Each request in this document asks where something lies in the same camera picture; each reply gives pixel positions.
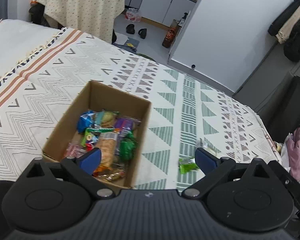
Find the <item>orange cracker packet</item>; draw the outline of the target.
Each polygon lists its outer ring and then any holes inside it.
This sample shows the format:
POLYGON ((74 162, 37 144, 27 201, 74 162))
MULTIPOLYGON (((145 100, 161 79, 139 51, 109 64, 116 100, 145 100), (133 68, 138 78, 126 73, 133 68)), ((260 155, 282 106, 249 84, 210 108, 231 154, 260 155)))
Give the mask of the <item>orange cracker packet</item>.
POLYGON ((101 150, 101 162, 93 172, 95 178, 107 182, 125 178, 125 165, 116 156, 118 136, 118 129, 114 129, 111 132, 103 132, 99 135, 95 146, 101 150))

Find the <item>blue candy wrapper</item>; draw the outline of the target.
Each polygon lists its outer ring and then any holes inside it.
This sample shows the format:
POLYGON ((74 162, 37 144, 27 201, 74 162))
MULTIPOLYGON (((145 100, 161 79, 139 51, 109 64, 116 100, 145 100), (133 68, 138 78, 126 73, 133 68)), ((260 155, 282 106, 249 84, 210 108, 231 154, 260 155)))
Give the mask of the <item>blue candy wrapper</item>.
POLYGON ((77 122, 78 133, 83 133, 86 128, 89 128, 94 124, 94 115, 95 112, 93 110, 88 110, 80 115, 77 122))

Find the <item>biscuit packet blue label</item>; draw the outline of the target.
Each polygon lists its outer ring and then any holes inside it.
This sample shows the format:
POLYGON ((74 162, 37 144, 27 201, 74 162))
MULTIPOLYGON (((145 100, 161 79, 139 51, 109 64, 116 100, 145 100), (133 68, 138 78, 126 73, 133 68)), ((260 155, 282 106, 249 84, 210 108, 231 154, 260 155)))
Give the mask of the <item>biscuit packet blue label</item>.
POLYGON ((112 128, 115 125, 118 112, 101 111, 97 112, 94 117, 94 126, 99 128, 112 128))

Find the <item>purple snack packet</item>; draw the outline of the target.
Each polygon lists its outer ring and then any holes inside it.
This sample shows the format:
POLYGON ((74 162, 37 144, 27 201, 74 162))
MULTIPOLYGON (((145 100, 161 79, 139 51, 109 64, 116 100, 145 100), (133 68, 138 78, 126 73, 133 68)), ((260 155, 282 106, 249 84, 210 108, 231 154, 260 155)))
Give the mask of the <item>purple snack packet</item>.
POLYGON ((128 132, 133 132, 141 121, 130 117, 120 117, 116 120, 114 128, 119 131, 121 136, 125 136, 128 132))

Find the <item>red white snack bar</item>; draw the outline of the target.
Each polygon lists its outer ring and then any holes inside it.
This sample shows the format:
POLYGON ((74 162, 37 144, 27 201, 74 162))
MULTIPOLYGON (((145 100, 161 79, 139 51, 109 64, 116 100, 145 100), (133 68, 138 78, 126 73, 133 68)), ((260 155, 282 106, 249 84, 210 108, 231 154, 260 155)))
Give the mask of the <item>red white snack bar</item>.
POLYGON ((91 151, 93 149, 94 149, 94 145, 92 143, 86 143, 85 144, 85 150, 86 150, 86 152, 89 152, 89 151, 91 151))

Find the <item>clear white cake packet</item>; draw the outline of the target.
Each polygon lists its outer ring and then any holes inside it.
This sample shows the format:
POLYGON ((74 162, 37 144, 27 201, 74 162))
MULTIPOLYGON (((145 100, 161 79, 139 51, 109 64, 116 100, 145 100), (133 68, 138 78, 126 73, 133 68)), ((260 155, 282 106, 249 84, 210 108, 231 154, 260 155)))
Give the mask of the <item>clear white cake packet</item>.
POLYGON ((210 141, 208 141, 206 138, 199 138, 199 140, 197 141, 197 147, 198 148, 203 148, 204 150, 206 150, 207 152, 209 152, 210 154, 217 156, 219 153, 221 153, 221 151, 216 148, 210 141))

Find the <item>dark green snack packet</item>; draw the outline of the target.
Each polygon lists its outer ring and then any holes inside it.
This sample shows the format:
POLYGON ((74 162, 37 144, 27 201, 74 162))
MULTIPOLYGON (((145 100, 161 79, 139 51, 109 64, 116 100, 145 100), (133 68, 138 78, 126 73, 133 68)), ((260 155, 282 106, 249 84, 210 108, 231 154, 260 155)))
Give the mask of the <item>dark green snack packet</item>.
POLYGON ((131 131, 128 131, 124 138, 120 141, 119 156, 124 163, 131 161, 134 158, 134 153, 138 142, 131 131))

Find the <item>pink snack packet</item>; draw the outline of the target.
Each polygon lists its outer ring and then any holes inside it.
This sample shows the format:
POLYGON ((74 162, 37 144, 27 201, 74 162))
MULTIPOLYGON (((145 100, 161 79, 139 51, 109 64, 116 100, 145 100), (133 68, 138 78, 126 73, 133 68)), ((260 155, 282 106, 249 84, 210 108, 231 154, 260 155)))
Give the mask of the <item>pink snack packet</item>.
POLYGON ((63 158, 66 158, 66 157, 79 158, 79 157, 83 156, 84 154, 86 154, 86 150, 81 144, 70 142, 70 143, 68 143, 68 146, 63 155, 63 158))

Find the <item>blue green candy packet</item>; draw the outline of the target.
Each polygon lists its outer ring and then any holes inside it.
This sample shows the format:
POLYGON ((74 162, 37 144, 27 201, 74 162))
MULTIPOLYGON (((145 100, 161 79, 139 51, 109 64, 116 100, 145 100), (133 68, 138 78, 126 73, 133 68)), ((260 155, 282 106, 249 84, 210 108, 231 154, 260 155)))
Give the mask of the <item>blue green candy packet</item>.
POLYGON ((81 146, 86 147, 87 145, 95 145, 101 133, 113 131, 115 131, 114 128, 86 128, 81 140, 81 146))

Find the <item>brown cardboard box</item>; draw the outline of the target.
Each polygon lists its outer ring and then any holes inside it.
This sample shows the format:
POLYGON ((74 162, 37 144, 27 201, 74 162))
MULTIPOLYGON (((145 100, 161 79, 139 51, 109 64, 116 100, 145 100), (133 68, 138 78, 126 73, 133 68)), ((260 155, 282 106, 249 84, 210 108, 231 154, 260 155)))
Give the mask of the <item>brown cardboard box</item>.
POLYGON ((106 182, 105 184, 116 193, 122 189, 131 189, 138 173, 138 165, 143 143, 146 140, 151 107, 151 102, 148 100, 106 86, 96 80, 90 80, 76 96, 50 134, 42 149, 43 158, 51 163, 57 163, 63 159, 68 143, 72 139, 78 138, 76 134, 77 122, 79 116, 85 111, 89 109, 95 111, 102 109, 118 111, 122 115, 141 120, 141 124, 136 132, 138 146, 134 158, 127 168, 126 177, 117 182, 106 182))

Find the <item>pink garment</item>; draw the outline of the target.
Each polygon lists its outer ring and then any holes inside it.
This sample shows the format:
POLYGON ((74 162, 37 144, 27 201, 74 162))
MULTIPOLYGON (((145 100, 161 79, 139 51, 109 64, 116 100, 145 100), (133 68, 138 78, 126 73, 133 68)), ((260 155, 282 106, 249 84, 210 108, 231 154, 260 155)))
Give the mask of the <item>pink garment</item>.
POLYGON ((300 181, 300 127, 286 138, 290 175, 300 181))

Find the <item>black suitcase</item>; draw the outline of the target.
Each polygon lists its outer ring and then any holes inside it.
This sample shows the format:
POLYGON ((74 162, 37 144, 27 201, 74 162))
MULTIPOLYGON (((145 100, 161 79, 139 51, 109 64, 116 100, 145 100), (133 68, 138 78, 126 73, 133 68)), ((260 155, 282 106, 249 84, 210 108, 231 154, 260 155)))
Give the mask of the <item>black suitcase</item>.
POLYGON ((284 142, 300 127, 300 77, 285 77, 257 113, 272 140, 284 142))

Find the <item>patterned bed blanket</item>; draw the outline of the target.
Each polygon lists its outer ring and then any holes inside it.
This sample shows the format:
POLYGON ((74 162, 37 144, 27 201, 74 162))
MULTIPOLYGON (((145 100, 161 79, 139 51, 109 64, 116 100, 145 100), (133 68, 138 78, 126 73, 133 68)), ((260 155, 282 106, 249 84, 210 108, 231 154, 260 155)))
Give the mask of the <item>patterned bed blanket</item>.
POLYGON ((34 158, 58 162, 92 109, 141 120, 122 187, 183 190, 202 178, 178 162, 197 147, 238 163, 281 161, 260 117, 225 93, 162 64, 65 28, 0 25, 0 180, 34 158))

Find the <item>blue floor mat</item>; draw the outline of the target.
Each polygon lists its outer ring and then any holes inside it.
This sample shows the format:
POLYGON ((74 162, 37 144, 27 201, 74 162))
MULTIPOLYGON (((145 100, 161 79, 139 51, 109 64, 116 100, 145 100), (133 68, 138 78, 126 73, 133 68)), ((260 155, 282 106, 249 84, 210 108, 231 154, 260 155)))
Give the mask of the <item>blue floor mat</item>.
POLYGON ((139 40, 128 37, 127 35, 121 33, 115 33, 115 36, 116 36, 116 41, 113 42, 113 45, 117 46, 120 49, 129 51, 131 53, 134 54, 137 53, 138 45, 140 43, 139 40))

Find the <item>dark soy sauce bottle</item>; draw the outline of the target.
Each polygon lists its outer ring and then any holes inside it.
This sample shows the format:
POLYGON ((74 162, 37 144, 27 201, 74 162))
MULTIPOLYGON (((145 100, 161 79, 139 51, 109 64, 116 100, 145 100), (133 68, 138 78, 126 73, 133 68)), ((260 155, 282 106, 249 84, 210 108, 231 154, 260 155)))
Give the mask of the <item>dark soy sauce bottle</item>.
POLYGON ((178 31, 179 31, 178 21, 174 19, 170 25, 170 28, 168 29, 168 32, 166 33, 166 36, 162 42, 162 46, 165 48, 170 48, 178 31))

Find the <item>left black slipper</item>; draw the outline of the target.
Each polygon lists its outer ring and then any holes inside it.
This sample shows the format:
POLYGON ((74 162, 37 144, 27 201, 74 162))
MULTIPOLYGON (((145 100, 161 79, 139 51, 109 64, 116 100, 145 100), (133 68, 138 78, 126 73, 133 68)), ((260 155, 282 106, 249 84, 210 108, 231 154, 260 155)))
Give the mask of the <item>left black slipper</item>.
POLYGON ((135 34, 135 25, 129 24, 126 26, 126 33, 134 35, 135 34))

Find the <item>black slipper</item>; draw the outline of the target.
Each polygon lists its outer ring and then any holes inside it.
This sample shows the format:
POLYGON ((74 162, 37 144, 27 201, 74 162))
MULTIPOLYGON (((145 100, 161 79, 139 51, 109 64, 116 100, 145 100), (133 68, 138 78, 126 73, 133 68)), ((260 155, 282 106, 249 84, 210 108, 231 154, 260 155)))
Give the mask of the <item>black slipper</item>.
POLYGON ((147 29, 146 28, 142 28, 138 31, 138 35, 141 39, 145 39, 147 36, 147 29))
POLYGON ((129 24, 126 26, 126 33, 134 35, 135 34, 135 25, 129 24))

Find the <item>right black slipper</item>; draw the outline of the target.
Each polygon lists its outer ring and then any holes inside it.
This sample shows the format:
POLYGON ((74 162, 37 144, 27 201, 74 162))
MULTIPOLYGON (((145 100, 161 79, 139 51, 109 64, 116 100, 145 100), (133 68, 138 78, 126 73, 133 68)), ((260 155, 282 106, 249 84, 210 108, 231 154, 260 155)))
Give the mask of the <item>right black slipper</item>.
POLYGON ((147 36, 147 29, 146 28, 142 28, 138 31, 138 35, 141 39, 145 39, 147 36))

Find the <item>round table dotted tablecloth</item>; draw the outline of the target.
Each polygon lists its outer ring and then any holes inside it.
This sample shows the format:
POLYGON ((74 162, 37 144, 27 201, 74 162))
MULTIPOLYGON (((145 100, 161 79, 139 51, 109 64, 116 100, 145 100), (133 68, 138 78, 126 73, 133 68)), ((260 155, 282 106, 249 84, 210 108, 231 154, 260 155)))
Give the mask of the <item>round table dotted tablecloth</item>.
POLYGON ((114 21, 125 9, 125 0, 34 0, 43 5, 51 28, 69 27, 112 43, 114 21))

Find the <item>pack of water bottles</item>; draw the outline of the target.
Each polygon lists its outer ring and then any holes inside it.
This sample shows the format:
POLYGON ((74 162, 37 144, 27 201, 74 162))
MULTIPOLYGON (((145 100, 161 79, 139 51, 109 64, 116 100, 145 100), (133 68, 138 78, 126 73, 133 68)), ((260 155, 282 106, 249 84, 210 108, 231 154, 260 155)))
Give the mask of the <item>pack of water bottles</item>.
POLYGON ((128 8, 125 13, 125 19, 130 22, 139 23, 142 19, 141 11, 136 8, 128 8))

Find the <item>white kitchen cabinet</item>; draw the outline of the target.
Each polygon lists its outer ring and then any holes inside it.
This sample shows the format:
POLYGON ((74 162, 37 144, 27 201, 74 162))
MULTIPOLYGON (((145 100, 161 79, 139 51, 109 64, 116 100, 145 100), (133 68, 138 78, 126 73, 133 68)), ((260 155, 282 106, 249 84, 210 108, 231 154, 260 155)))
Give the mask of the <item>white kitchen cabinet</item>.
POLYGON ((173 20, 180 20, 195 5, 192 0, 142 0, 140 10, 143 18, 169 27, 173 20))

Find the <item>hanging beige garment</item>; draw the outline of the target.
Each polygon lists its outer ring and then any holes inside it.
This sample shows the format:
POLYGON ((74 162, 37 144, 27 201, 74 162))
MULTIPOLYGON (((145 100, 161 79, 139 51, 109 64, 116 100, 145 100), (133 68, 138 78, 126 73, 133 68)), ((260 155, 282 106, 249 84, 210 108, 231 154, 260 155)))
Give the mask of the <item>hanging beige garment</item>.
POLYGON ((293 12, 292 16, 284 23, 278 33, 275 35, 277 41, 280 44, 284 44, 288 39, 292 32, 294 25, 300 20, 300 5, 293 12))

